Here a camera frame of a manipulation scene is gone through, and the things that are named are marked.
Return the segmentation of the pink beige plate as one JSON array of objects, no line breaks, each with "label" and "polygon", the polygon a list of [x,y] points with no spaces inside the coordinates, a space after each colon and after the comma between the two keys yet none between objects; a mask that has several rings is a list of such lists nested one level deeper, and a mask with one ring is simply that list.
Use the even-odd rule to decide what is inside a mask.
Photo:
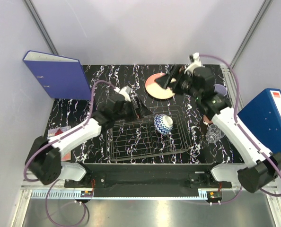
[{"label": "pink beige plate", "polygon": [[156,82],[155,79],[164,76],[164,73],[156,73],[151,75],[145,82],[145,89],[149,95],[156,99],[169,99],[172,98],[175,94],[171,89],[163,89]]}]

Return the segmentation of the blue white patterned bowl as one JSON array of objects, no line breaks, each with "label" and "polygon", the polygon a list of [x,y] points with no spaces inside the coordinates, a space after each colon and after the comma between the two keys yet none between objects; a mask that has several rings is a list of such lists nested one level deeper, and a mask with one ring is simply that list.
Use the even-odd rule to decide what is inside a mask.
[{"label": "blue white patterned bowl", "polygon": [[173,120],[165,114],[157,114],[153,119],[154,128],[161,135],[168,135],[173,128]]}]

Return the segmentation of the lavender plastic cup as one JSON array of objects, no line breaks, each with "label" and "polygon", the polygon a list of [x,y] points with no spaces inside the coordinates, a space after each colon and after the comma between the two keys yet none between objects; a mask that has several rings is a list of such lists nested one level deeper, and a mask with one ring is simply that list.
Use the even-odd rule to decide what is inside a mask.
[{"label": "lavender plastic cup", "polygon": [[215,84],[214,85],[214,91],[222,96],[227,95],[227,88],[224,85],[221,84]]}]

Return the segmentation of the pink plastic cup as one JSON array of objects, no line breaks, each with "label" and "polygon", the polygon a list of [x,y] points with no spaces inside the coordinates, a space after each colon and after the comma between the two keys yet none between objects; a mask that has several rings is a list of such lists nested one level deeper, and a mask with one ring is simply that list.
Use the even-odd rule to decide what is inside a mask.
[{"label": "pink plastic cup", "polygon": [[204,121],[206,124],[212,124],[212,123],[213,123],[213,121],[212,121],[212,120],[209,120],[206,115],[203,116],[203,121]]}]

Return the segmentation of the clear glass tumbler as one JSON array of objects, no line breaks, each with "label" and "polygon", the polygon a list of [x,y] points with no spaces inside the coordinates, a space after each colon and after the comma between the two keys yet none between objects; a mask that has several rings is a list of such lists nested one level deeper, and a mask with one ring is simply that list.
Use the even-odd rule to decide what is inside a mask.
[{"label": "clear glass tumbler", "polygon": [[215,124],[211,124],[207,128],[205,135],[206,140],[209,143],[216,143],[225,136],[225,133]]}]

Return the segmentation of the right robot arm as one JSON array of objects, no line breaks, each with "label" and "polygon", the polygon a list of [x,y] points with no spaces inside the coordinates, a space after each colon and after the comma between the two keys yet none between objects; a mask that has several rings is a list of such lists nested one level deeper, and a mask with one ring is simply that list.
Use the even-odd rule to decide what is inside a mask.
[{"label": "right robot arm", "polygon": [[250,193],[262,190],[281,177],[281,153],[272,154],[243,122],[234,116],[230,102],[214,90],[214,74],[210,68],[186,70],[178,65],[155,79],[161,88],[175,94],[190,95],[200,112],[214,123],[231,141],[243,159],[243,164],[218,164],[204,175],[208,187],[220,182],[239,182]]}]

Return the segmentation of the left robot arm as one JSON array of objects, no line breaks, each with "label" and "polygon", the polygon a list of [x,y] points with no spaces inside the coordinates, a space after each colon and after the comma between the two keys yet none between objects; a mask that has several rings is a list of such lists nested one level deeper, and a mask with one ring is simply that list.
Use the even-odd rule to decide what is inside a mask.
[{"label": "left robot arm", "polygon": [[63,162],[62,158],[80,144],[112,128],[116,121],[132,122],[151,114],[138,97],[131,99],[127,92],[115,93],[90,118],[72,129],[50,139],[36,138],[25,167],[36,176],[34,180],[43,185],[70,180],[87,187],[92,180],[92,171],[82,163]]}]

